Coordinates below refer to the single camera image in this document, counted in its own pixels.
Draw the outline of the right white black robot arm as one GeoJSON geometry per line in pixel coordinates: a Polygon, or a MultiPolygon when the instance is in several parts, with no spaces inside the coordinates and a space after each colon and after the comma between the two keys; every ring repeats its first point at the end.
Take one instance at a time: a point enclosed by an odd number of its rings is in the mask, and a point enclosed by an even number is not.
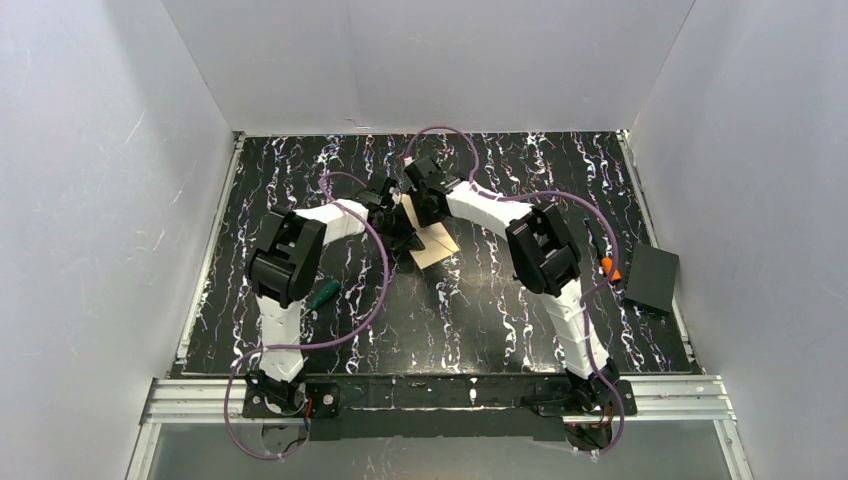
{"type": "Polygon", "coordinates": [[[420,226],[452,217],[507,241],[516,279],[539,296],[563,348],[570,382],[567,408],[590,412],[612,405],[622,412],[623,399],[616,387],[619,370],[587,311],[581,252],[557,206],[497,194],[445,172],[430,157],[406,158],[404,173],[420,226]]]}

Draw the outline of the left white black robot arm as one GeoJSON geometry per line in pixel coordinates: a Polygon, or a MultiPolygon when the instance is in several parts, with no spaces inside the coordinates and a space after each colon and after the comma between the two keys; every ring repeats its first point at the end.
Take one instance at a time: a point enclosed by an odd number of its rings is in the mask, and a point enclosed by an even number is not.
{"type": "Polygon", "coordinates": [[[389,266],[389,250],[411,243],[415,230],[399,200],[395,179],[375,176],[350,199],[308,209],[273,207],[260,229],[247,278],[261,322],[260,358],[245,374],[257,400],[285,416],[308,405],[303,380],[301,316],[325,246],[367,233],[389,266]]]}

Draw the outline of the cream envelope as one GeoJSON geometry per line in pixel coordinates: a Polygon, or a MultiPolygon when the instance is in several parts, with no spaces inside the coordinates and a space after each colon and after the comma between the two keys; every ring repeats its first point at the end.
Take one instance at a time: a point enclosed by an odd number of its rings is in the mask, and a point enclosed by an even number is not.
{"type": "Polygon", "coordinates": [[[422,227],[419,224],[409,195],[403,195],[401,203],[416,230],[418,239],[424,246],[423,250],[411,252],[411,256],[419,269],[424,270],[460,251],[459,246],[442,223],[437,222],[427,227],[422,227]]]}

